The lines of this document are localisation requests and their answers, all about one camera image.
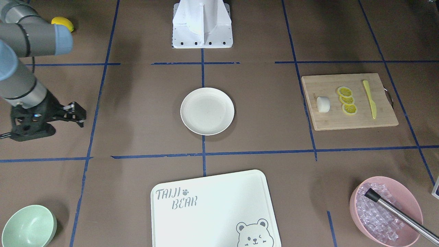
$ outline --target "blue tape line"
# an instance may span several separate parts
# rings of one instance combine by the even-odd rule
[[[439,148],[439,145],[423,146],[425,148]],[[346,152],[346,151],[372,151],[372,150],[399,150],[417,149],[417,146],[393,146],[393,147],[371,147],[371,148],[343,148],[343,149],[316,149],[317,152]],[[314,149],[297,150],[266,150],[266,151],[238,151],[238,152],[205,152],[203,153],[175,153],[175,154],[147,154],[147,155],[126,155],[112,156],[114,159],[141,159],[141,158],[162,158],[162,157],[187,157],[187,156],[222,156],[222,155],[248,155],[248,154],[280,154],[280,153],[313,153]]]
[[[89,161],[86,160],[85,165],[84,165],[83,179],[82,179],[82,184],[81,184],[81,195],[79,196],[78,204],[76,205],[76,213],[75,213],[75,220],[73,223],[72,237],[70,238],[70,247],[73,247],[73,242],[75,240],[75,234],[76,234],[76,227],[78,226],[79,211],[81,209],[82,196],[84,194],[85,179],[86,179],[86,173],[88,170],[88,162]]]
[[[104,66],[104,65],[120,65],[120,62],[112,63],[40,63],[35,66]]]
[[[235,64],[235,62],[205,62],[204,64]]]
[[[345,148],[345,149],[317,149],[317,152],[345,152],[345,151],[398,150],[398,149],[417,149],[417,146]]]
[[[430,171],[430,168],[428,167],[427,161],[425,160],[424,154],[422,153],[422,149],[421,149],[421,147],[419,146],[419,142],[417,141],[416,135],[415,135],[414,130],[413,130],[413,128],[412,128],[412,125],[411,125],[411,123],[410,123],[409,116],[407,115],[407,112],[406,112],[406,110],[405,110],[405,108],[404,108],[403,102],[402,102],[401,98],[399,97],[399,93],[398,93],[398,91],[397,91],[397,89],[396,89],[396,85],[395,85],[395,83],[394,83],[394,81],[393,81],[392,75],[391,75],[390,70],[389,70],[389,68],[388,68],[388,66],[387,66],[387,62],[386,62],[386,60],[384,59],[384,55],[383,55],[383,53],[382,53],[382,51],[381,51],[381,48],[380,48],[380,46],[379,46],[379,44],[378,44],[378,40],[377,40],[377,38],[376,38],[376,36],[375,36],[375,33],[374,33],[373,30],[372,30],[372,26],[371,26],[371,24],[370,24],[370,22],[369,22],[369,19],[367,18],[366,12],[364,11],[363,5],[361,4],[361,0],[358,0],[358,4],[360,5],[361,11],[363,12],[363,15],[364,15],[364,18],[366,19],[367,25],[369,26],[369,30],[371,31],[372,37],[373,37],[373,39],[374,39],[374,41],[375,41],[375,44],[377,45],[378,52],[379,52],[380,55],[381,55],[381,59],[382,59],[383,62],[384,62],[384,67],[385,67],[385,69],[386,69],[386,71],[387,71],[387,74],[389,75],[390,82],[392,83],[392,86],[393,86],[393,90],[395,90],[396,97],[398,98],[399,104],[401,105],[401,108],[402,108],[402,110],[403,110],[404,116],[405,116],[405,118],[406,118],[406,120],[407,120],[407,123],[408,123],[408,125],[409,125],[410,131],[411,131],[411,133],[412,133],[413,139],[414,139],[414,141],[415,141],[415,143],[416,143],[416,146],[417,146],[417,148],[418,148],[419,154],[421,155],[422,161],[424,162],[425,169],[427,170],[428,175],[429,175],[429,177],[430,177],[430,180],[432,181],[432,184],[434,185],[434,184],[435,184],[435,180],[434,180],[434,178],[433,178],[433,176],[432,176],[432,173],[431,173],[431,171]]]
[[[206,153],[206,156],[216,155],[246,155],[246,154],[277,154],[277,153],[313,153],[313,149],[299,149],[299,150],[273,150],[273,151],[242,151],[242,152],[216,152]]]
[[[204,49],[201,49],[201,87],[204,87]]]
[[[439,62],[439,60],[386,60],[390,63],[417,63],[417,62]]]
[[[117,14],[119,11],[119,3],[120,3],[120,0],[117,0],[116,10],[115,10],[114,19],[113,19],[113,26],[112,26],[112,30],[111,30],[111,34],[110,34],[110,41],[108,43],[107,57],[105,58],[105,65],[104,65],[104,71],[102,73],[101,86],[99,88],[99,95],[97,97],[97,104],[96,104],[96,109],[95,109],[95,113],[94,113],[93,127],[91,129],[90,144],[88,146],[87,157],[90,157],[91,147],[93,145],[94,131],[96,129],[97,115],[99,113],[99,102],[101,100],[102,88],[103,88],[104,82],[105,82],[105,74],[107,72],[108,59],[110,57],[111,45],[113,42],[114,30],[116,27]],[[70,238],[70,247],[73,247],[73,243],[75,241],[76,227],[78,225],[79,212],[81,210],[82,196],[84,193],[84,186],[85,186],[85,180],[86,180],[86,173],[88,170],[88,163],[89,163],[89,160],[86,160],[85,165],[84,165],[83,180],[82,180],[82,185],[81,185],[81,196],[79,197],[78,205],[76,207],[75,221],[73,222],[72,236]]]
[[[206,137],[203,135],[202,141],[203,141],[203,177],[206,176]]]
[[[202,65],[203,62],[155,62],[151,65]],[[241,64],[240,62],[204,62],[204,64]]]
[[[15,163],[15,162],[42,162],[42,161],[65,161],[65,160],[88,160],[91,157],[73,157],[73,158],[39,158],[39,159],[11,159],[0,160],[0,163]]]
[[[383,61],[297,61],[297,63],[382,63]],[[295,63],[294,61],[275,61],[274,63]]]
[[[155,62],[151,65],[200,65],[200,62]]]
[[[389,63],[435,63],[439,60],[386,60]],[[294,63],[294,61],[275,61],[276,64]],[[366,60],[366,61],[297,61],[297,63],[313,64],[313,63],[384,63],[384,61]]]
[[[439,145],[427,145],[427,146],[420,146],[422,149],[437,149],[439,148]]]
[[[334,242],[334,247],[337,247],[337,240],[335,238],[334,226],[332,225],[331,213],[326,211],[328,214],[329,227],[331,228],[332,242]]]
[[[175,153],[175,154],[147,154],[147,155],[122,155],[111,156],[113,159],[141,159],[141,158],[163,158],[163,157],[187,157],[202,156],[202,153]]]
[[[317,161],[316,143],[314,142],[313,130],[311,128],[311,121],[310,121],[309,115],[308,115],[308,106],[306,105],[305,94],[303,93],[303,87],[302,87],[302,83],[301,83],[302,80],[300,79],[299,66],[297,65],[296,53],[294,51],[293,38],[291,36],[290,24],[288,22],[288,16],[287,16],[287,10],[285,8],[284,0],[281,0],[281,1],[282,1],[282,7],[284,9],[285,23],[287,24],[288,37],[290,38],[291,51],[293,53],[293,58],[294,58],[294,65],[296,66],[297,79],[299,80],[300,93],[302,94],[302,98],[303,98],[303,108],[305,109],[306,119],[308,120],[309,135],[311,137],[311,143],[313,145],[314,156],[315,156],[316,161]]]

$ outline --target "metal straw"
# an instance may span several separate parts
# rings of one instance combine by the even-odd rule
[[[421,224],[417,223],[414,219],[410,218],[408,215],[403,213],[397,207],[393,206],[390,202],[381,198],[381,196],[378,195],[378,193],[376,193],[372,188],[370,188],[366,192],[366,194],[364,194],[364,196],[371,199],[372,201],[378,203],[383,208],[387,209],[389,212],[393,213],[396,217],[401,219],[404,223],[409,225],[411,228],[413,228],[414,230],[419,232],[426,239],[430,240],[432,243],[439,246],[439,237],[438,236],[436,236],[434,233],[430,232],[427,228],[423,227]]]

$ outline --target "yellow knife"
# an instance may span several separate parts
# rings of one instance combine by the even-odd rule
[[[375,119],[377,117],[377,105],[372,100],[371,88],[369,87],[369,82],[367,80],[363,80],[364,88],[366,89],[367,97],[369,98],[369,103],[371,104],[372,110],[372,118]]]

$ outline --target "green bowl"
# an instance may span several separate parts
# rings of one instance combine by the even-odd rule
[[[16,212],[4,226],[3,247],[45,247],[56,232],[56,218],[41,205],[30,205]]]

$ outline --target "bamboo cutting board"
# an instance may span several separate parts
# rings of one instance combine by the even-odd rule
[[[367,98],[363,80],[368,80],[372,99],[377,105],[377,117],[372,118],[372,111]],[[387,100],[383,84],[377,73],[344,74],[324,76],[302,76],[303,91],[308,104],[314,129],[341,130],[398,125],[392,106]],[[342,103],[338,100],[337,88],[345,86],[352,90],[357,114],[346,115]],[[317,97],[328,97],[331,108],[327,113],[317,110]]]

